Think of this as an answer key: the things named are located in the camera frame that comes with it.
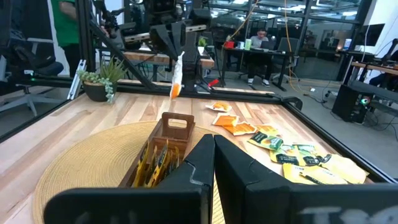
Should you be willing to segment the potted succulent plant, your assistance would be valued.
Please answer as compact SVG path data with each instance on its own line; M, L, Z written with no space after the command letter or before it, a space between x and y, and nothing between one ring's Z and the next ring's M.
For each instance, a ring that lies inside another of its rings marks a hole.
M109 62L102 63L97 72L79 70L77 74L89 99L112 103L118 81L127 74L127 69L123 61L112 57Z

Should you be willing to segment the black desk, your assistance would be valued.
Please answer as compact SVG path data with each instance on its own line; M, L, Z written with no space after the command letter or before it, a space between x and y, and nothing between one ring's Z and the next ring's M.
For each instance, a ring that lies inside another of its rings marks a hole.
M279 74L279 79L277 82L272 82L277 88L279 88L282 91L287 91L283 86L282 86L282 79L284 76L284 70L287 68L287 61L291 61L293 58L296 58L297 56L294 55L293 52L278 52L274 50L266 50L266 49L250 49L250 50L244 50L244 49L237 49L237 48L226 48L222 47L221 48L221 56L222 56L222 67L220 68L220 78L219 81L221 83L222 87L225 87L225 68L226 68L226 59L228 58L227 53L228 52L241 52L245 54L263 54L263 55L270 55L270 56L276 56L276 57L281 57L283 58L282 60L282 68Z

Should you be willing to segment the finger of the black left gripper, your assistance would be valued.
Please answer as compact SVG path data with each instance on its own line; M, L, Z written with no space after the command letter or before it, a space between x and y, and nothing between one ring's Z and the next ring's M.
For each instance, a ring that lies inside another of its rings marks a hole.
M174 45L169 37L169 31L166 25L156 25L150 27L150 40L156 51L174 59Z
M181 55L185 45L186 24L184 21L178 21L171 24L172 30L172 55L171 58L177 58Z

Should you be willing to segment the black monitor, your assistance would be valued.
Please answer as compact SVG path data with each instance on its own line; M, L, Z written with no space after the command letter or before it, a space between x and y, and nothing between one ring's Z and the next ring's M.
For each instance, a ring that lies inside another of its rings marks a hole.
M385 24L362 26L358 31L354 44L374 47L377 44L384 26Z

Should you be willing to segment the black aluminium table frame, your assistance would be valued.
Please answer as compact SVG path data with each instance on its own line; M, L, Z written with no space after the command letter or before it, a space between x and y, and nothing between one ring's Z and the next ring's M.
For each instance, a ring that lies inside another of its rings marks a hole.
M138 93L146 95L161 95L167 96L171 91L170 86L159 86L150 82L144 77L136 66L122 53L122 51L111 42L111 39L105 36L101 31L100 26L93 20L92 13L89 12L89 0L76 0L77 13L81 21L78 22L79 35L80 35L80 53L83 60L87 62L88 70L92 71L95 68L94 55L93 55L93 39L97 38L100 42L104 43L111 55L122 61L123 67L129 73L134 75L139 83L131 83L127 81L117 87L117 90L124 93ZM7 50L11 49L11 39L18 41L21 38L14 33L13 30L13 13L18 7L23 6L23 3L17 0L0 0L0 54L5 55ZM287 108L290 113L299 120L304 122L315 133L319 134L323 139L326 139L329 144L334 145L337 151L342 152L350 159L363 166L369 172L371 178L380 182L389 182L398 184L398 179L393 179L383 171L379 170L372 163L365 158L345 146L334 136L330 135L317 123L305 116L302 112L302 101L297 97L281 98L273 93L251 93L241 91L229 90L209 90L205 88L206 93L198 93L194 91L182 90L180 96L184 98L203 98L213 100L227 100L227 101L242 101L247 103L262 103L262 104L275 104L282 105Z

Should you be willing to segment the wooden tea box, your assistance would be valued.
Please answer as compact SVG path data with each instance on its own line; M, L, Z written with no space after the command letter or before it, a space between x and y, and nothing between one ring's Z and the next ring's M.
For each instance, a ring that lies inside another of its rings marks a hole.
M162 148L166 144L166 141L169 141L169 153L175 146L178 147L180 151L179 161L181 164L183 162L184 157L187 156L190 152L194 127L195 127L195 117L192 115L171 113L171 112L162 113L161 119L156 123L154 129L149 134L149 137L144 142L144 145L140 148L136 158L132 162L130 168L127 170L119 186L122 188L133 188L132 185L134 182L134 178L136 176L137 163L139 162L141 152L146 148L147 141L149 141L150 146L149 146L147 164L146 164L146 175L147 175L147 170L150 166L150 161L152 159L154 146L157 146L158 149L157 151L158 152L157 166L158 166L159 157L161 155ZM152 187L155 187L157 185L155 183L157 176L157 166L154 171L154 175L152 176L151 179ZM168 168L169 165L165 170L163 179L165 179L168 176ZM145 186L146 175L144 177L143 184L140 187L146 187Z

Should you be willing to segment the silver aluminium bar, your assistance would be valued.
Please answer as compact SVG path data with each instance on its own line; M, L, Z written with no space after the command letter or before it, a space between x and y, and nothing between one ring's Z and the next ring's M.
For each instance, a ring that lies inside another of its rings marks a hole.
M86 71L86 60L81 59L79 61L78 67L76 69L75 77L73 78L71 87L69 89L67 99L74 100L78 97L80 90L81 90L81 80L79 77L79 73Z

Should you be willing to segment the round woven placemat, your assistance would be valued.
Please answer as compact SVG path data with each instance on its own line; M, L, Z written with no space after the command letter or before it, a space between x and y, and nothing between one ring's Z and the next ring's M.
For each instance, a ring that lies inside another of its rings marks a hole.
M59 155L39 180L33 202L35 224L44 224L46 204L70 189L122 188L119 186L157 121L125 124L96 133ZM216 133L199 126L193 130L190 152L206 135ZM215 175L210 224L225 224Z

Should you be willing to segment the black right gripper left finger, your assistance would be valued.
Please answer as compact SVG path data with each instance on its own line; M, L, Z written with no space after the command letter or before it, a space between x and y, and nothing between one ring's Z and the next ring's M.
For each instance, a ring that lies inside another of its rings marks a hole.
M44 224L210 224L214 163L206 134L158 186L66 190L46 204Z

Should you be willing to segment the office chair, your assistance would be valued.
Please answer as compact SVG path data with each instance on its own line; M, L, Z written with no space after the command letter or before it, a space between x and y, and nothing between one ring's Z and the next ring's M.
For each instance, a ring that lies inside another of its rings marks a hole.
M0 103L0 112L26 105L37 116L36 103L61 103L61 100L49 98L43 94L32 94L30 84L21 81L34 78L37 75L57 76L63 71L63 65L53 56L38 57L36 55L39 44L51 44L49 39L26 39L21 31L10 29L0 32L0 56L5 58L4 73L8 76L4 80L16 86L21 86L23 95L6 98Z

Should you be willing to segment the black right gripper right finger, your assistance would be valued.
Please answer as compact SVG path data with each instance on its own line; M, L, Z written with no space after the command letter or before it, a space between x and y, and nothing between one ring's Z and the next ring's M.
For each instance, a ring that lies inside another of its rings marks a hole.
M226 224L398 224L398 185L295 184L225 137L214 139Z

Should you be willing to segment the wooden station table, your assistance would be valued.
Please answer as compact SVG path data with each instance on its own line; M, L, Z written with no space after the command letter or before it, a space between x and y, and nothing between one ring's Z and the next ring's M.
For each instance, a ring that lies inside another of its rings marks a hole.
M377 95L380 98L385 98L387 100L391 100L398 104L398 92L389 91L384 86L376 87L364 83L357 79L359 68L363 69L361 77L366 74L368 70L376 70L379 72L388 73L390 75L394 75L398 77L398 70L394 70L392 67L371 65L368 63L361 62L352 62L351 66L353 66L353 71L351 72L351 77L348 80L347 85L353 88L357 88L359 91L366 91Z

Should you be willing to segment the black computer tower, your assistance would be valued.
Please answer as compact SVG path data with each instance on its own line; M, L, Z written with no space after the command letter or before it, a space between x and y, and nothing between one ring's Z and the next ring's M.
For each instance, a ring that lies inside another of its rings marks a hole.
M343 121L362 124L373 96L359 88L341 85L331 111Z

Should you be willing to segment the wooden workbench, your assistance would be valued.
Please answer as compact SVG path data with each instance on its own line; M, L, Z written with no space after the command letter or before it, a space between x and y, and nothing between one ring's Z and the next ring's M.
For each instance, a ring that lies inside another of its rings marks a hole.
M169 57L163 54L147 54L142 52L124 52L124 56L132 61L137 63L144 62L144 63L152 63L156 65L168 65L169 64ZM203 68L213 68L215 65L215 61L213 59L205 59L202 58L201 65Z

